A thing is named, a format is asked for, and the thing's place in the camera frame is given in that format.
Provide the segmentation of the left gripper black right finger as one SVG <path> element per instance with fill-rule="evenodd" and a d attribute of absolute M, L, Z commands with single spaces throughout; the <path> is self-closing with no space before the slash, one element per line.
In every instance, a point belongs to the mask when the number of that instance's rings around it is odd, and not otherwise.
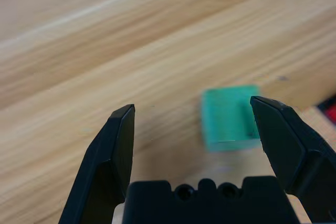
<path fill-rule="evenodd" d="M 312 222 L 335 222 L 335 151 L 290 106 L 252 96 L 263 150 L 284 191 Z"/>

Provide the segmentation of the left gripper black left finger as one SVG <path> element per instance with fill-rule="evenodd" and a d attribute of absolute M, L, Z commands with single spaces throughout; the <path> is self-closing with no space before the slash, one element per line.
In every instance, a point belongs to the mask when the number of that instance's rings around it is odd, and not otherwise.
<path fill-rule="evenodd" d="M 135 106 L 115 110 L 87 148 L 59 223 L 111 223 L 133 162 Z"/>

